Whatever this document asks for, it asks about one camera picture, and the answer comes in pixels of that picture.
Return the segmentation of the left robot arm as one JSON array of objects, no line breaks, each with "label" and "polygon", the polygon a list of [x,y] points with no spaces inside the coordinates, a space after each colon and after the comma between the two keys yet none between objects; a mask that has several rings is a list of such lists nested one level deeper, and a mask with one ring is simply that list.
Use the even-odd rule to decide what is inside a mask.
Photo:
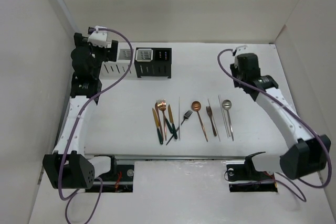
[{"label": "left robot arm", "polygon": [[113,156],[85,158],[88,124],[102,89],[100,70],[104,62],[116,60],[118,42],[109,41],[106,31],[88,37],[76,33],[74,41],[69,112],[56,147],[43,158],[43,168],[55,189],[90,189],[98,176],[112,180],[118,172]]}]

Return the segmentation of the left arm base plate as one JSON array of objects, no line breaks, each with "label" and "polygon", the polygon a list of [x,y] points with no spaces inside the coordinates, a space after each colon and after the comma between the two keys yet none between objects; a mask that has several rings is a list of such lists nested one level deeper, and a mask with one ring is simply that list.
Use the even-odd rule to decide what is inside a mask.
[{"label": "left arm base plate", "polygon": [[116,167],[99,177],[103,180],[103,193],[132,193],[134,163],[117,161]]}]

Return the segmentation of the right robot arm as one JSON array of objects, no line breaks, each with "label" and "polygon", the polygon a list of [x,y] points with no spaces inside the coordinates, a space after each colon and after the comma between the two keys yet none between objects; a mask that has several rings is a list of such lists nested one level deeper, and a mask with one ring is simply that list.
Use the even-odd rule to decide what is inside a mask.
[{"label": "right robot arm", "polygon": [[299,122],[298,115],[282,95],[274,78],[261,75],[257,55],[236,55],[230,70],[234,86],[242,88],[268,114],[288,148],[282,154],[262,151],[251,155],[251,161],[243,166],[244,175],[254,179],[262,172],[279,172],[290,179],[298,179],[323,170],[327,164],[330,139],[326,135],[311,133]]}]

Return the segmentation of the silver spoon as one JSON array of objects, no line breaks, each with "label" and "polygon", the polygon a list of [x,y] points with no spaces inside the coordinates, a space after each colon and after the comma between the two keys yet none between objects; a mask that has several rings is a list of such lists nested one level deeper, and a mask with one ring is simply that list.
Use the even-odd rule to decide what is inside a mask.
[{"label": "silver spoon", "polygon": [[227,113],[227,119],[228,119],[228,127],[230,130],[230,136],[232,138],[232,141],[234,141],[234,135],[233,135],[233,127],[232,127],[232,122],[231,122],[231,118],[230,118],[230,113],[229,110],[232,107],[232,102],[229,99],[226,99],[222,102],[222,107],[223,109],[226,111]]}]

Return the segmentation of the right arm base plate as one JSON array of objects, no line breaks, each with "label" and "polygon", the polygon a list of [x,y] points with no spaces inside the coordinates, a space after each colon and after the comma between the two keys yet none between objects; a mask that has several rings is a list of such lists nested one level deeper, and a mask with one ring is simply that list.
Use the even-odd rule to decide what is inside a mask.
[{"label": "right arm base plate", "polygon": [[231,193],[277,193],[274,176],[252,169],[243,164],[227,165],[227,181]]}]

